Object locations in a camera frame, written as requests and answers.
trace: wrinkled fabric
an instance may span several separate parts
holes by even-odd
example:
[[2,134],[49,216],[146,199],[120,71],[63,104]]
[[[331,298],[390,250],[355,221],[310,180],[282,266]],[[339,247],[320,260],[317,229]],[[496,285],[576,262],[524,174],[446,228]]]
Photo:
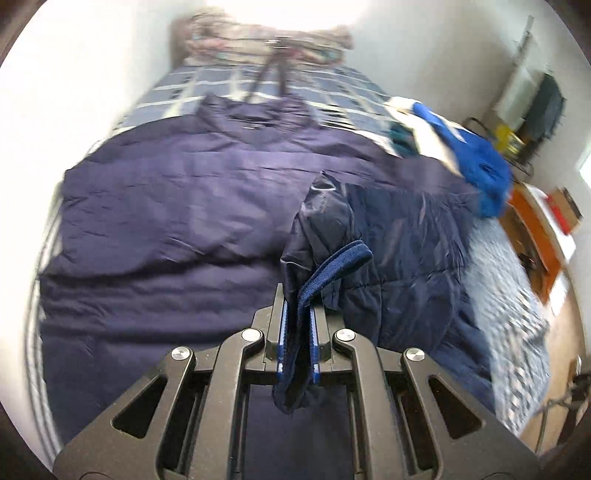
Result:
[[[66,172],[63,249],[40,276],[43,375],[62,441],[175,346],[218,345],[272,304],[294,215],[321,171],[384,190],[465,186],[436,160],[320,127],[294,96],[210,95],[195,115],[117,135]],[[257,388],[245,478],[351,477],[341,393],[286,416]]]
[[[281,257],[289,316],[297,317],[289,325],[301,323],[301,290],[319,265],[362,241],[372,258],[325,289],[324,305],[382,348],[421,348],[494,413],[491,353],[462,284],[478,197],[467,184],[458,186],[442,184],[439,193],[386,191],[326,174],[316,178]],[[297,352],[309,339],[296,333],[292,342],[301,343],[288,346]],[[309,371],[306,358],[298,368]],[[303,374],[295,376],[299,384],[290,385],[287,401],[297,406],[306,385]]]

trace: black gripper frame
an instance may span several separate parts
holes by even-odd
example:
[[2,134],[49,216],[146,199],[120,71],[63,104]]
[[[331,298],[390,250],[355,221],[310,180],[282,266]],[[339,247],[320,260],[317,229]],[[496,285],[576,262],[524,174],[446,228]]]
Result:
[[[258,334],[186,349],[184,359],[170,352],[66,445],[56,477],[241,479],[249,388],[276,382],[283,308],[280,284],[274,304],[255,313]],[[538,476],[535,454],[431,358],[376,348],[359,334],[341,341],[341,315],[313,309],[320,385],[347,390],[355,480]]]

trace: blue fuzzy cloth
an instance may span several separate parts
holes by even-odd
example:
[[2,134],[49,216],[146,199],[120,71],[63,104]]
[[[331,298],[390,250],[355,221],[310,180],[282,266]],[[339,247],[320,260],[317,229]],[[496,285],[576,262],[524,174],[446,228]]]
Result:
[[511,186],[511,169],[491,143],[466,130],[458,130],[460,140],[445,123],[420,102],[413,113],[429,122],[437,135],[452,149],[460,172],[468,183],[480,190],[480,216],[497,217],[503,212]]

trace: yellow object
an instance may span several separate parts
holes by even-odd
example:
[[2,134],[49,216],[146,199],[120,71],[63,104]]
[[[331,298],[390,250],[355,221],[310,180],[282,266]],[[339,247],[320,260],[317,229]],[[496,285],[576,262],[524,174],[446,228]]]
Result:
[[495,150],[507,158],[515,159],[524,146],[524,143],[509,128],[508,125],[500,124],[495,130]]

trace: metal screw head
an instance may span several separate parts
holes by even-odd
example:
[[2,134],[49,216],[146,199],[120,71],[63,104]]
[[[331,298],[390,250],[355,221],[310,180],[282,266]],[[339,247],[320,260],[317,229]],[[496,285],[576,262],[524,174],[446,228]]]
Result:
[[191,355],[191,350],[185,346],[176,347],[170,354],[175,360],[186,360],[189,355]]
[[242,332],[242,338],[244,338],[247,342],[256,342],[259,338],[261,338],[261,332],[259,332],[256,328],[247,328]]
[[341,328],[341,330],[336,332],[336,337],[341,342],[350,342],[355,338],[355,332],[353,330],[349,330],[348,328]]
[[420,348],[409,348],[406,352],[406,356],[410,361],[420,362],[425,358],[425,352]]

